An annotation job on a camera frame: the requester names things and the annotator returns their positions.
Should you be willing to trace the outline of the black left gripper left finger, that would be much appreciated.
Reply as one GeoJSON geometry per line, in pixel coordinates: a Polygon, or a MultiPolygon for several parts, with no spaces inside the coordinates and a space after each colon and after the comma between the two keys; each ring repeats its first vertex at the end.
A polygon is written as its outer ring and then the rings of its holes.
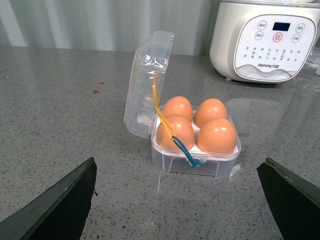
{"type": "Polygon", "coordinates": [[[88,158],[0,223],[2,240],[78,240],[91,209],[97,165],[88,158]]]}

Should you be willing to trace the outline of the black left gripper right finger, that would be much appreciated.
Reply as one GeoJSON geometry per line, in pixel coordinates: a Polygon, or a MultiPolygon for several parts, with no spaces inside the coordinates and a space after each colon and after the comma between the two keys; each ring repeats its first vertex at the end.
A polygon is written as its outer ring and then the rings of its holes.
{"type": "Polygon", "coordinates": [[[257,172],[282,237],[285,240],[318,240],[320,188],[270,157],[257,172]]]}

